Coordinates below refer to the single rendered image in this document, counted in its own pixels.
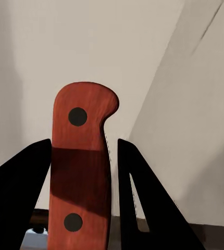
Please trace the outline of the parer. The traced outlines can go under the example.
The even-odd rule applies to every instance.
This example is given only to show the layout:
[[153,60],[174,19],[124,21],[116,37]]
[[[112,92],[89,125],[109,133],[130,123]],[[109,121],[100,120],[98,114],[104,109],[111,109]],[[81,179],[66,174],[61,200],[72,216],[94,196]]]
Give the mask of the parer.
[[104,122],[119,108],[110,88],[63,87],[54,100],[47,250],[108,250],[112,176]]

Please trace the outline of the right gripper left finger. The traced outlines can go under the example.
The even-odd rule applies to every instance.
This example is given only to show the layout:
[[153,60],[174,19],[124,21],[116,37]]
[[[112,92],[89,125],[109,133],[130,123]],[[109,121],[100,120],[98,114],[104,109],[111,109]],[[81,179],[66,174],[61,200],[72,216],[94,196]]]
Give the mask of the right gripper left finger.
[[20,250],[51,164],[52,142],[33,143],[0,166],[0,250]]

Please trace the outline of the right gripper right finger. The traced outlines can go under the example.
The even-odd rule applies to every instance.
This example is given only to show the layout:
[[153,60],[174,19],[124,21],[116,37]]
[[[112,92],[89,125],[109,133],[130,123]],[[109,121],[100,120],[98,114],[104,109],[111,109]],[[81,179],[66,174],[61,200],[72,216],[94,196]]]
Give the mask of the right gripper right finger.
[[[137,146],[118,139],[121,250],[205,250]],[[150,232],[138,229],[132,175]]]

